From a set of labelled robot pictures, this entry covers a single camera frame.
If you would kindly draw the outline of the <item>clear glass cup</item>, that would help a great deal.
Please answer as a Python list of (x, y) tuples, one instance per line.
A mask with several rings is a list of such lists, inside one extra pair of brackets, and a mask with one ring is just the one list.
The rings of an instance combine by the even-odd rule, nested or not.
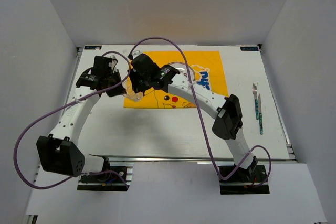
[(133, 102), (139, 102), (140, 100), (142, 100), (144, 96), (143, 93), (142, 92), (135, 93), (132, 89), (132, 84), (124, 83), (123, 87), (125, 88), (125, 94), (123, 95), (125, 98)]

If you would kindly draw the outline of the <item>white patterned plate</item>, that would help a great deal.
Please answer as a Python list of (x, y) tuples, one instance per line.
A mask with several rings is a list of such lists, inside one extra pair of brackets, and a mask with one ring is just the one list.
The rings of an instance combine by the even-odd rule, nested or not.
[(186, 78), (190, 78), (191, 81), (195, 81), (195, 72), (190, 66), (186, 66), (185, 63), (182, 62), (170, 62), (170, 66), (177, 69), (180, 73), (182, 73)]

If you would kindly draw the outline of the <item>yellow pikachu cloth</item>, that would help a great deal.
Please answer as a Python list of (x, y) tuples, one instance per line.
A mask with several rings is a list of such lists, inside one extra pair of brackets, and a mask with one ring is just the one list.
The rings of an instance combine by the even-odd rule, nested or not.
[[(170, 64), (176, 69), (184, 66), (184, 59), (178, 51), (146, 51), (159, 67)], [(228, 95), (224, 68), (219, 51), (184, 51), (190, 67), (191, 79), (198, 85), (221, 95)], [(138, 109), (181, 109), (195, 108), (195, 105), (176, 95), (161, 90), (149, 89), (139, 101), (124, 100), (125, 108)]]

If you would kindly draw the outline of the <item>knife with blue handle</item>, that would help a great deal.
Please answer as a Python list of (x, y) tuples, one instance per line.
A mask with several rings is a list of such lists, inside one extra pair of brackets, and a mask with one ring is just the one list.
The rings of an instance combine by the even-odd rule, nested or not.
[(264, 127), (263, 127), (263, 117), (262, 117), (262, 108), (261, 108), (261, 94), (258, 95), (258, 112), (259, 112), (259, 133), (263, 135)]

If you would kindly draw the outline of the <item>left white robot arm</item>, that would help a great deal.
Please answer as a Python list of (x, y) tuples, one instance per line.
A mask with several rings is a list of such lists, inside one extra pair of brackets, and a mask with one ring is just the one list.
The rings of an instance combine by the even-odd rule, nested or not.
[(78, 177), (93, 173), (101, 182), (110, 178), (111, 168), (103, 157), (83, 154), (78, 147), (81, 130), (102, 94), (113, 97), (125, 94), (114, 56), (96, 56), (93, 67), (78, 78), (71, 105), (67, 107), (48, 136), (40, 136), (37, 150), (46, 172)]

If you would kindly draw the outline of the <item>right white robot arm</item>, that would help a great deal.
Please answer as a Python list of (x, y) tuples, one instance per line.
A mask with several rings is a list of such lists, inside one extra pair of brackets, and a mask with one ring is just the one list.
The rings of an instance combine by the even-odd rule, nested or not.
[(251, 153), (244, 137), (242, 111), (237, 96), (232, 94), (226, 97), (197, 83), (190, 83), (193, 72), (184, 63), (174, 62), (159, 67), (144, 53), (128, 57), (132, 66), (129, 77), (135, 93), (144, 93), (153, 88), (196, 105), (198, 110), (214, 119), (212, 132), (225, 141), (234, 158), (232, 174), (237, 174), (245, 182), (255, 177), (257, 158)]

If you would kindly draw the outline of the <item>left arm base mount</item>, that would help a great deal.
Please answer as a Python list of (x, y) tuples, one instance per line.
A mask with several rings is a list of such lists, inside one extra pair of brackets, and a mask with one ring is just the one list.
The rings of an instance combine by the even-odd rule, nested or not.
[(103, 171), (107, 173), (80, 176), (77, 190), (126, 192), (131, 184), (133, 164), (124, 161), (105, 161)]

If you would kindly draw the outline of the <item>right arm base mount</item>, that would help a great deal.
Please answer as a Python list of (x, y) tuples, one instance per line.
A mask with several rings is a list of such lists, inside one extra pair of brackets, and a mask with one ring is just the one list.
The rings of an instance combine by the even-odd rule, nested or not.
[(270, 194), (264, 165), (257, 165), (251, 176), (246, 176), (239, 170), (228, 180), (219, 180), (221, 195), (265, 195)]

